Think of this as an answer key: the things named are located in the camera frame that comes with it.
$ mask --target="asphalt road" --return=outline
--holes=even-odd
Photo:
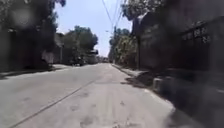
[[[0,80],[0,128],[197,128],[110,64]]]

